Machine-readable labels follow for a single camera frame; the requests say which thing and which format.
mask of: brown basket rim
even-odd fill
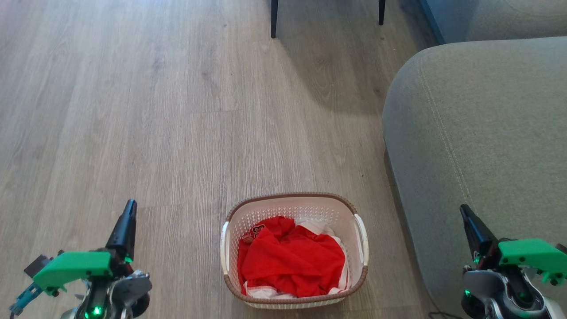
[[[353,215],[357,214],[355,207],[344,197],[332,193],[326,192],[295,192],[295,193],[284,193],[284,194],[275,194],[269,196],[257,196],[254,198],[249,198],[247,200],[243,200],[242,202],[235,205],[230,214],[226,217],[226,221],[230,223],[232,216],[234,213],[242,206],[253,203],[259,202],[261,200],[267,199],[277,199],[277,198],[289,198],[289,197],[325,197],[325,198],[332,198],[336,199],[343,204],[345,204]],[[236,289],[232,282],[230,281],[229,275],[224,275],[226,286],[229,288],[230,292],[238,299],[241,299],[244,302],[251,303],[251,304],[277,304],[277,305],[288,305],[288,304],[307,304],[307,303],[316,303],[320,301],[327,301],[333,299],[340,299],[345,298],[353,293],[357,292],[364,281],[366,280],[366,275],[368,274],[368,266],[362,266],[362,273],[360,278],[356,282],[356,284],[349,289],[336,293],[334,295],[323,295],[323,296],[315,296],[315,297],[304,297],[304,298],[295,298],[295,299],[261,299],[261,298],[253,298],[246,295],[243,295],[239,289]]]

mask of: green 3d-printed part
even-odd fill
[[[40,270],[33,281],[53,296],[64,284],[89,276],[112,276],[110,253],[107,251],[66,251]]]
[[[500,265],[527,266],[538,269],[543,282],[561,284],[567,275],[567,254],[541,239],[502,241]]]

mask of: wooden floor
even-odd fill
[[[139,203],[145,318],[422,318],[384,160],[388,87],[435,45],[418,0],[0,0],[0,310],[40,253],[104,246]],[[354,203],[370,271],[344,302],[254,310],[221,277],[221,225],[251,196],[325,191]],[[82,291],[72,284],[70,292]],[[21,318],[59,318],[72,293]]]

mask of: cable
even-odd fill
[[[462,317],[455,316],[454,314],[450,314],[446,312],[430,312],[428,313],[429,319],[435,319],[433,316],[436,316],[438,314],[443,316],[444,318],[447,318],[447,316],[449,316],[450,318],[454,318],[454,319],[463,319]]]

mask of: red clothing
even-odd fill
[[[297,297],[326,295],[338,287],[345,254],[335,239],[293,219],[263,220],[240,240],[238,275],[247,286],[270,286]]]

